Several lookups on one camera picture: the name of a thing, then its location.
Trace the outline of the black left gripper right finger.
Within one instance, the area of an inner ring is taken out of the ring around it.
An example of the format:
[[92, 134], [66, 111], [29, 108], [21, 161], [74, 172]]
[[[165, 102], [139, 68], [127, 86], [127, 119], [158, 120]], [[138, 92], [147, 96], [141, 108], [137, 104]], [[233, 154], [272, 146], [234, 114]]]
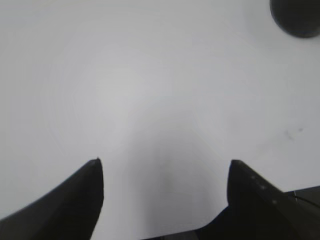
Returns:
[[318, 240], [319, 186], [283, 192], [241, 160], [232, 160], [228, 206], [197, 230], [200, 240]]

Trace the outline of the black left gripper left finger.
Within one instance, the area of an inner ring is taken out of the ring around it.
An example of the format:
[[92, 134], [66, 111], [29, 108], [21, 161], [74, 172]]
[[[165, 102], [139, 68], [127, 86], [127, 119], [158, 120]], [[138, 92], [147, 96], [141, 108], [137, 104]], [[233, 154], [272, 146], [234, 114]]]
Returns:
[[89, 240], [104, 202], [99, 158], [84, 164], [40, 199], [1, 219], [2, 240]]

